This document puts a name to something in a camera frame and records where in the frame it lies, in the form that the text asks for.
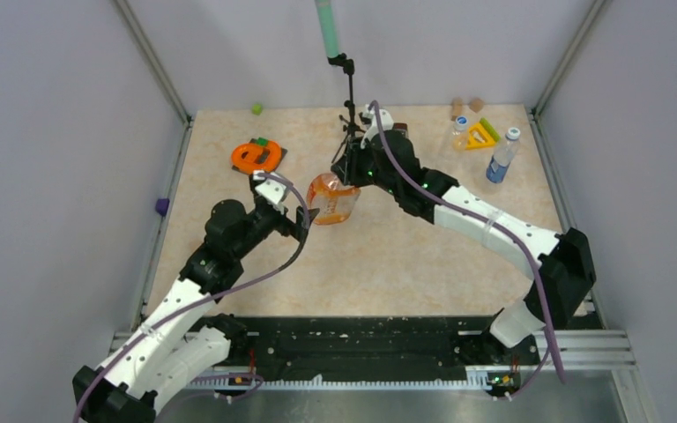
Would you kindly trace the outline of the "orange clear plastic bottle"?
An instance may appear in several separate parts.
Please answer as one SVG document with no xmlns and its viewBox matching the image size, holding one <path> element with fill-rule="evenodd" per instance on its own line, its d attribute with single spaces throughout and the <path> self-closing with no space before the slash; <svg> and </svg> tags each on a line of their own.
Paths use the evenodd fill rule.
<svg viewBox="0 0 677 423">
<path fill-rule="evenodd" d="M 345 186 L 333 173 L 318 175 L 309 185 L 307 203 L 310 210 L 319 212 L 314 225 L 335 225 L 349 219 L 361 195 L 361 189 Z"/>
</svg>

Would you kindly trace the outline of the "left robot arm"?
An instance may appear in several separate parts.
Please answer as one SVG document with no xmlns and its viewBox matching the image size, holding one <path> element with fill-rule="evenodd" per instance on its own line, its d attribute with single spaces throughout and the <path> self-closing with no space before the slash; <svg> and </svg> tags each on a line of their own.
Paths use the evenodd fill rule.
<svg viewBox="0 0 677 423">
<path fill-rule="evenodd" d="M 256 196 L 246 211 L 234 199 L 218 202 L 205 224 L 205 240 L 189 257 L 160 305 L 122 347 L 72 380 L 73 421 L 154 422 L 181 390 L 208 367 L 236 364 L 246 356 L 246 329 L 220 314 L 187 345 L 178 343 L 222 297 L 240 290 L 242 259 L 271 233 L 306 241 L 316 209 L 298 207 L 296 219 L 282 204 Z"/>
</svg>

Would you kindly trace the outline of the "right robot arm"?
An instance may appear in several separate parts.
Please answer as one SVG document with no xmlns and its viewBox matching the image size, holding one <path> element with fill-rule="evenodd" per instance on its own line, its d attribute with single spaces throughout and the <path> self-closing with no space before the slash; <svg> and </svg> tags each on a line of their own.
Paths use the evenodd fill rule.
<svg viewBox="0 0 677 423">
<path fill-rule="evenodd" d="M 506 362 L 538 330 L 554 346 L 555 333 L 566 328 L 596 281 L 586 234 L 574 227 L 558 234 L 488 204 L 454 177 L 422 166 L 402 132 L 350 141 L 331 171 L 345 185 L 388 192 L 407 214 L 479 241 L 532 279 L 524 298 L 496 313 L 481 340 L 494 363 Z"/>
</svg>

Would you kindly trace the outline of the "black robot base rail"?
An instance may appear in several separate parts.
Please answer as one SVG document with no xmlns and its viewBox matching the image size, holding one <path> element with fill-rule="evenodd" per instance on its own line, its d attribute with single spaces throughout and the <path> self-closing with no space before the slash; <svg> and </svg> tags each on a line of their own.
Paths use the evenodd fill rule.
<svg viewBox="0 0 677 423">
<path fill-rule="evenodd" d="M 263 390 L 515 390 L 540 356 L 534 337 L 509 349 L 467 316 L 237 317 L 228 357 L 195 387 L 241 394 L 247 373 Z"/>
</svg>

